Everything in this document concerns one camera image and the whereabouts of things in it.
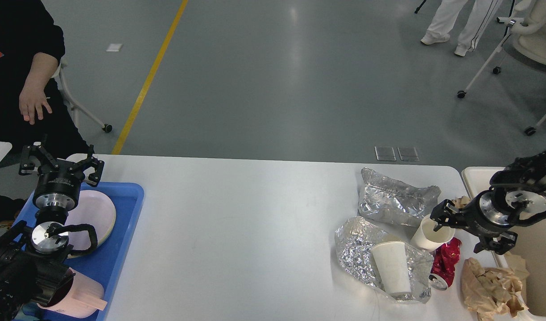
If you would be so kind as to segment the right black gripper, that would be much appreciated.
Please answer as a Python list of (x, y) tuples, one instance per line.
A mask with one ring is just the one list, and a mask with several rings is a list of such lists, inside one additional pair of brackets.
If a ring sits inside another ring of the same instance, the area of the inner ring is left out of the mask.
[(455, 204), (446, 199), (434, 207), (430, 219), (435, 223), (434, 232), (449, 227), (479, 236), (474, 253), (492, 251), (503, 255), (514, 248), (518, 239), (517, 233), (505, 232), (516, 225), (512, 221), (514, 213), (516, 209), (508, 204), (507, 192), (483, 191), (465, 206), (465, 218)]

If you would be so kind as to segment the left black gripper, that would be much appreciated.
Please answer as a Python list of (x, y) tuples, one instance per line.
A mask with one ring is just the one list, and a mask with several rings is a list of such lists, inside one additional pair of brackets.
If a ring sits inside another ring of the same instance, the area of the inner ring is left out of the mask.
[(33, 205), (38, 209), (58, 206), (67, 211), (79, 204), (81, 184), (91, 187), (100, 183), (104, 161), (94, 156), (94, 145), (90, 144), (86, 158), (73, 163), (67, 171), (54, 171), (55, 158), (46, 150), (47, 134), (41, 141), (24, 145), (21, 153), (18, 174), (39, 176), (33, 195)]

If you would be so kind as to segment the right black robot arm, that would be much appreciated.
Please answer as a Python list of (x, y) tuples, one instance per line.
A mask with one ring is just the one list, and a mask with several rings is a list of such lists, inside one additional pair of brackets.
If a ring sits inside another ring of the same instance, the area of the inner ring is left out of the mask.
[(477, 236), (474, 253), (483, 250), (503, 255), (516, 245), (512, 227), (529, 227), (546, 219), (546, 150), (516, 158), (497, 171), (489, 189), (476, 195), (462, 209), (448, 199), (431, 212), (434, 231), (457, 228)]

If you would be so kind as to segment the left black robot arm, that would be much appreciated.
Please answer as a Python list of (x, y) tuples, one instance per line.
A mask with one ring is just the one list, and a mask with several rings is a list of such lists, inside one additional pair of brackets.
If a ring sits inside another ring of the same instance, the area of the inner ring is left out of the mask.
[(79, 162), (55, 158), (45, 143), (25, 145), (19, 175), (38, 177), (32, 203), (36, 224), (19, 221), (0, 236), (0, 321), (16, 317), (22, 305), (34, 301), (50, 305), (57, 294), (74, 283), (64, 262), (69, 255), (86, 255), (98, 246), (95, 227), (67, 224), (69, 211), (79, 205), (82, 183), (96, 187), (104, 162), (90, 145)]

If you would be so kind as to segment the seated person's hand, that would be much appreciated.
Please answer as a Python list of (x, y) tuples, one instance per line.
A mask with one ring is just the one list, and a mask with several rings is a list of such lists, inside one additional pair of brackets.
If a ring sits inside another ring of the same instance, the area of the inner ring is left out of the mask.
[(36, 120), (43, 120), (45, 112), (52, 114), (52, 108), (42, 85), (25, 83), (19, 96), (19, 109), (23, 120), (34, 125)]

